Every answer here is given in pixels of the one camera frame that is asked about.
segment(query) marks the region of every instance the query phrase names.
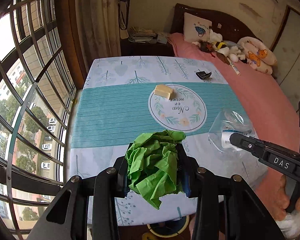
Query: bed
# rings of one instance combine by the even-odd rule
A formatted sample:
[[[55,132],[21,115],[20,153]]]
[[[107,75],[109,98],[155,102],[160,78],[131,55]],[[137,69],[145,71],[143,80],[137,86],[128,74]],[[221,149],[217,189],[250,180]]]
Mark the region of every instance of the bed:
[[[271,141],[299,152],[299,119],[293,106],[270,75],[253,70],[242,62],[235,63],[241,73],[234,70],[217,57],[200,51],[197,46],[183,40],[184,13],[190,13],[212,22],[213,31],[222,34],[223,40],[238,42],[240,38],[257,38],[253,32],[237,18],[215,10],[199,9],[176,4],[171,26],[169,43],[176,57],[205,60],[213,63],[229,83],[253,122],[261,140]],[[281,174],[271,168],[256,190],[258,197],[272,213],[273,194],[279,188]]]

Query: human hand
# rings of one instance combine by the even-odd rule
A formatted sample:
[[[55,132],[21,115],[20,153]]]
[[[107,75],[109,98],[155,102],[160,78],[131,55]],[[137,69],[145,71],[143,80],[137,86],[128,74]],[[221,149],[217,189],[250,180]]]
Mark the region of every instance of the human hand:
[[[274,195],[274,205],[272,209],[269,210],[272,217],[277,221],[282,221],[287,215],[285,209],[289,206],[290,200],[285,193],[286,186],[286,176],[282,175],[279,181],[279,190]],[[300,212],[300,198],[297,200],[296,203],[296,210]]]

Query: red sign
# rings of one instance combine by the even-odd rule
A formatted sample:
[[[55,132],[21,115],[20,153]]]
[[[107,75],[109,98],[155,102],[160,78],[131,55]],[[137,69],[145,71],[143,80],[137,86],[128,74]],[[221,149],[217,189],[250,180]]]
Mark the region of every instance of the red sign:
[[[20,74],[20,77],[18,77],[18,79],[16,80],[16,83],[19,84],[21,79],[24,77],[26,73],[23,71],[21,74]]]

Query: curtain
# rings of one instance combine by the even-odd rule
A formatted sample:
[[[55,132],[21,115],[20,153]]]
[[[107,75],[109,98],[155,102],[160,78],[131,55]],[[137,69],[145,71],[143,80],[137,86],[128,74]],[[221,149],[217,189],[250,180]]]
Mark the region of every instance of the curtain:
[[[121,56],[118,0],[76,0],[76,17],[87,70],[96,58]]]

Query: white pen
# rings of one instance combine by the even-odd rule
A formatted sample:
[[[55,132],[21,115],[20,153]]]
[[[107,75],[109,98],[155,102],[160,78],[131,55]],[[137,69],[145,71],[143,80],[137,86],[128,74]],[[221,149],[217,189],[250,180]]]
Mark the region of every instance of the white pen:
[[[232,63],[232,61],[227,57],[227,60],[229,61],[229,63],[230,63],[230,66],[233,68],[233,70],[236,72],[236,74],[238,75],[238,76],[240,76],[240,72],[239,72],[239,70],[236,68],[236,66]]]

